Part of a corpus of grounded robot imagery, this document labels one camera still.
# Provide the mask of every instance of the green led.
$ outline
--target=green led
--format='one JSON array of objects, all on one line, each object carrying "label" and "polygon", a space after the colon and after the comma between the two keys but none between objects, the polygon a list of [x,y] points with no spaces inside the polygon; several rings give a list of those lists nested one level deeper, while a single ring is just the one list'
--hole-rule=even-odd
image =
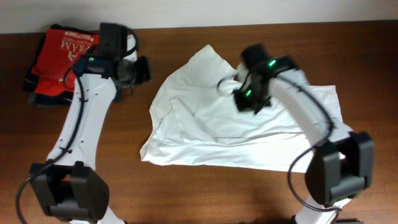
[{"label": "green led", "polygon": [[251,93],[251,90],[248,90],[244,95],[245,95],[245,97],[248,97],[248,96],[250,96],[250,93]]},{"label": "green led", "polygon": [[268,63],[268,67],[271,67],[271,66],[273,66],[275,63],[276,63],[276,60],[272,60],[272,61],[270,61],[270,62]]}]

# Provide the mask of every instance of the red bag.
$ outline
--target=red bag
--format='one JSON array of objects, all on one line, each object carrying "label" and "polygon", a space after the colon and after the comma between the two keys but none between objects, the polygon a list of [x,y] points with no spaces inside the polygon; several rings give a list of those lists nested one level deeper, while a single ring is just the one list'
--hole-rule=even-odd
[{"label": "red bag", "polygon": [[47,98],[73,93],[75,75],[70,70],[64,85],[64,74],[99,39],[99,35],[84,30],[53,25],[47,31],[42,47],[39,47],[24,89]]}]

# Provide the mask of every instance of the white cloth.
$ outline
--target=white cloth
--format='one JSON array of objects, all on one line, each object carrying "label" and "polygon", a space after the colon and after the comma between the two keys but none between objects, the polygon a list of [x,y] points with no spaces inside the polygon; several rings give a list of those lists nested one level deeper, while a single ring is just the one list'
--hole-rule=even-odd
[{"label": "white cloth", "polygon": [[[235,73],[207,45],[171,74],[150,107],[153,130],[140,151],[142,161],[287,171],[310,146],[305,135],[275,99],[256,116],[238,112],[233,97],[216,88]],[[335,87],[311,89],[341,121]],[[294,171],[305,172],[311,157],[303,157]]]}]

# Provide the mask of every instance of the brown wooden surface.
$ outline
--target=brown wooden surface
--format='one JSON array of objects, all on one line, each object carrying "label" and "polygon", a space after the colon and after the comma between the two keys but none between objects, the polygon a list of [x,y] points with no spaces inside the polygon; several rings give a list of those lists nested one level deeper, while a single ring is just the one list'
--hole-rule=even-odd
[{"label": "brown wooden surface", "polygon": [[[97,172],[110,206],[130,223],[238,223],[289,218],[302,206],[285,172],[210,166],[156,166],[139,150],[151,130],[149,106],[173,71],[206,44],[233,67],[248,45],[292,55],[313,85],[336,85],[344,121],[376,142],[373,186],[341,213],[366,223],[398,222],[398,22],[342,22],[137,30],[139,54],[150,58],[152,82],[111,105],[98,144]],[[68,107],[27,105],[21,90],[41,34],[0,35],[0,222],[18,223],[14,197],[30,164],[43,162]],[[307,196],[303,175],[295,185]],[[22,195],[29,223],[45,217],[29,186]]]}]

